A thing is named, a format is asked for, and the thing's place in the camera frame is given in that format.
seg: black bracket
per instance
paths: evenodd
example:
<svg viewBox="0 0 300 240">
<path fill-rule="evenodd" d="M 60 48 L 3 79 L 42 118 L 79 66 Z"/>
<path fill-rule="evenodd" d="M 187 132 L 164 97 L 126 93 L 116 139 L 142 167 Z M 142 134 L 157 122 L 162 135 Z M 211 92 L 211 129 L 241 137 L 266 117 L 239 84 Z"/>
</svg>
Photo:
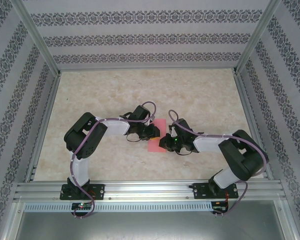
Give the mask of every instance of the black bracket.
<svg viewBox="0 0 300 240">
<path fill-rule="evenodd" d="M 82 188 L 90 194 L 94 200 L 103 200 L 105 195 L 104 184 L 90 184 L 90 180 L 82 186 Z M 70 179 L 67 179 L 67 184 L 61 187 L 60 200 L 90 200 Z"/>
<path fill-rule="evenodd" d="M 63 140 L 66 143 L 66 149 L 74 153 L 87 136 L 84 130 L 90 131 L 96 122 L 96 117 L 90 112 L 84 113 L 64 135 Z M 96 150 L 107 129 L 108 127 L 106 125 L 102 122 L 99 123 L 91 132 L 83 147 L 76 154 L 76 158 L 80 160 L 90 157 Z"/>
<path fill-rule="evenodd" d="M 120 117 L 128 120 L 143 120 L 146 117 L 150 117 L 150 111 L 144 106 L 137 106 L 133 112 L 127 112 Z M 140 140 L 149 140 L 160 137 L 160 130 L 150 121 L 149 125 L 145 125 L 144 122 L 128 122 L 130 127 L 125 135 L 138 134 Z"/>
<path fill-rule="evenodd" d="M 255 145 L 263 153 L 266 161 L 269 161 L 267 154 L 244 130 L 238 130 L 232 135 Z M 242 181 L 247 181 L 264 165 L 264 161 L 257 150 L 243 141 L 229 138 L 219 143 L 218 146 L 232 173 Z"/>
<path fill-rule="evenodd" d="M 225 199 L 227 193 L 229 199 L 237 199 L 239 197 L 237 185 L 235 183 L 229 185 L 225 189 L 221 189 L 217 194 L 214 194 L 209 189 L 208 182 L 194 183 L 190 185 L 189 188 L 193 189 L 194 199 Z"/>
</svg>

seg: gray metal surface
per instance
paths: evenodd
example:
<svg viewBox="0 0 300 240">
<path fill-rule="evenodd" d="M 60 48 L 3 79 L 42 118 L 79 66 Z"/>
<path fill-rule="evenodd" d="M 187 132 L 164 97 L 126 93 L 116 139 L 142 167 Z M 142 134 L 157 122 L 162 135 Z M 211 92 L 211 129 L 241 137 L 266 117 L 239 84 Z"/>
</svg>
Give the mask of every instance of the gray metal surface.
<svg viewBox="0 0 300 240">
<path fill-rule="evenodd" d="M 21 219 L 23 216 L 23 211 L 25 209 L 25 203 L 11 204 L 11 208 L 7 219 L 4 223 L 4 228 L 2 229 L 2 235 L 0 239 L 2 240 L 15 240 L 21 224 Z"/>
<path fill-rule="evenodd" d="M 95 213 L 74 219 L 70 213 L 23 214 L 18 240 L 281 240 L 272 201 L 245 201 L 231 214 L 209 212 Z"/>
</svg>

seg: aluminum frame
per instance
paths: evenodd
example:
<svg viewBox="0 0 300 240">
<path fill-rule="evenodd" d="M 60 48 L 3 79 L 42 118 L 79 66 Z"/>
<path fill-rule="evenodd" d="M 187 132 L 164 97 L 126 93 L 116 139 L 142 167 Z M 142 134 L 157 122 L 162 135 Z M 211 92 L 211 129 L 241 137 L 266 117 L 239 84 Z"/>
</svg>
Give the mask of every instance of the aluminum frame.
<svg viewBox="0 0 300 240">
<path fill-rule="evenodd" d="M 241 100 L 243 111 L 248 122 L 252 138 L 262 146 L 261 138 L 257 129 L 255 119 L 248 104 L 247 95 L 244 91 L 243 83 L 235 72 L 232 70 L 236 83 L 238 94 Z M 3 229 L 1 239 L 16 239 L 19 226 L 21 224 L 23 211 L 27 203 L 58 203 L 58 202 L 78 202 L 60 200 L 60 191 L 65 181 L 31 181 L 31 176 L 36 164 L 38 163 L 42 143 L 47 131 L 48 122 L 57 94 L 60 76 L 57 77 L 53 87 L 53 92 L 49 100 L 49 106 L 44 118 L 42 130 L 38 144 L 35 148 L 35 154 L 30 163 L 27 181 L 18 183 L 13 198 L 12 207 L 9 211 L 7 222 Z M 207 180 L 174 180 L 174 181 L 92 181 L 93 184 L 105 184 L 104 200 L 96 202 L 104 203 L 155 203 L 155 202 L 202 202 L 202 199 L 194 199 L 193 190 L 189 185 L 193 183 L 207 183 Z M 274 180 L 269 166 L 266 169 L 264 178 L 251 178 L 248 181 L 248 191 L 243 201 L 266 201 L 274 202 L 277 216 L 287 240 L 299 240 L 300 235 L 294 222 L 283 186 L 280 180 Z M 245 185 L 237 184 L 238 194 L 241 195 Z M 204 201 L 223 201 L 224 199 L 205 199 Z"/>
</svg>

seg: metal corner post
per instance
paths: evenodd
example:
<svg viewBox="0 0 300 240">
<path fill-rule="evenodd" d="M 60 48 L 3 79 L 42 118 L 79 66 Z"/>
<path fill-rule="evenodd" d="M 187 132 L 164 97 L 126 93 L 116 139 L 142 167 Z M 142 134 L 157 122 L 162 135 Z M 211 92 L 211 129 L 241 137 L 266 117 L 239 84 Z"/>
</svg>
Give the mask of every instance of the metal corner post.
<svg viewBox="0 0 300 240">
<path fill-rule="evenodd" d="M 234 70 L 232 71 L 236 88 L 238 90 L 238 94 L 240 97 L 240 101 L 242 104 L 243 112 L 245 114 L 246 121 L 248 123 L 249 130 L 251 132 L 252 138 L 256 141 L 259 146 L 262 146 L 263 143 L 261 141 L 261 137 L 258 132 L 257 124 L 252 112 L 250 105 L 248 104 L 248 96 L 246 94 L 242 79 L 239 74 L 237 74 Z"/>
<path fill-rule="evenodd" d="M 11 204 L 3 233 L 0 237 L 1 240 L 15 240 L 17 238 L 25 205 L 24 202 L 13 202 Z"/>
<path fill-rule="evenodd" d="M 279 6 L 279 3 L 281 0 L 270 0 L 268 5 L 266 6 L 260 21 L 258 22 L 256 28 L 254 29 L 246 47 L 244 48 L 237 65 L 235 66 L 236 72 L 240 73 L 245 66 L 247 60 L 249 59 L 252 51 L 254 50 L 255 46 L 257 45 L 257 42 L 259 41 L 262 33 L 267 27 L 267 24 L 269 23 L 270 19 L 272 18 L 273 14 L 275 13 L 277 7 Z"/>
<path fill-rule="evenodd" d="M 37 48 L 39 49 L 40 53 L 42 54 L 44 60 L 48 64 L 50 70 L 52 71 L 54 76 L 57 76 L 60 72 L 57 63 L 55 62 L 52 54 L 50 53 L 43 37 L 41 36 L 35 22 L 33 21 L 30 13 L 28 12 L 26 6 L 23 3 L 23 0 L 11 0 L 11 4 L 16 10 L 17 14 L 21 18 L 24 26 L 26 27 L 27 31 L 29 32 L 32 40 L 36 44 Z"/>
<path fill-rule="evenodd" d="M 61 73 L 54 77 L 54 83 L 53 83 L 53 86 L 52 86 L 52 93 L 51 93 L 51 95 L 49 97 L 49 100 L 48 100 L 47 109 L 44 113 L 44 117 L 43 117 L 43 120 L 42 120 L 42 126 L 39 130 L 38 140 L 37 140 L 37 142 L 35 144 L 35 147 L 34 147 L 34 150 L 33 150 L 33 155 L 32 155 L 32 159 L 30 161 L 28 172 L 26 173 L 26 177 L 25 177 L 26 182 L 30 181 L 32 170 L 33 170 L 34 166 L 36 164 L 38 164 L 38 161 L 39 161 L 39 157 L 40 157 L 42 146 L 44 144 L 44 139 L 45 139 L 45 136 L 46 136 L 46 132 L 47 132 L 48 123 L 49 123 L 49 119 L 50 119 L 50 116 L 51 116 L 52 108 L 53 108 L 54 103 L 55 103 L 60 78 L 61 78 Z"/>
</svg>

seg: metal rail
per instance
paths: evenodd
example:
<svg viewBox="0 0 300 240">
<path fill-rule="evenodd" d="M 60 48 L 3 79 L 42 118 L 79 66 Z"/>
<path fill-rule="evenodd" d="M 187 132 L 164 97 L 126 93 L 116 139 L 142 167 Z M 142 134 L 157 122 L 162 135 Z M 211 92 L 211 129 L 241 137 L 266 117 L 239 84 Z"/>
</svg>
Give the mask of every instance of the metal rail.
<svg viewBox="0 0 300 240">
<path fill-rule="evenodd" d="M 102 202 L 184 202 L 202 201 L 194 199 L 193 183 L 207 183 L 207 180 L 176 181 L 92 181 L 92 184 L 105 184 Z M 13 198 L 14 202 L 43 203 L 64 202 L 59 199 L 63 181 L 35 181 L 19 183 Z M 238 194 L 245 189 L 244 184 L 237 184 Z M 248 191 L 243 198 L 250 200 L 285 200 L 286 195 L 280 180 L 256 178 L 248 181 Z M 224 199 L 205 199 L 222 201 Z"/>
</svg>

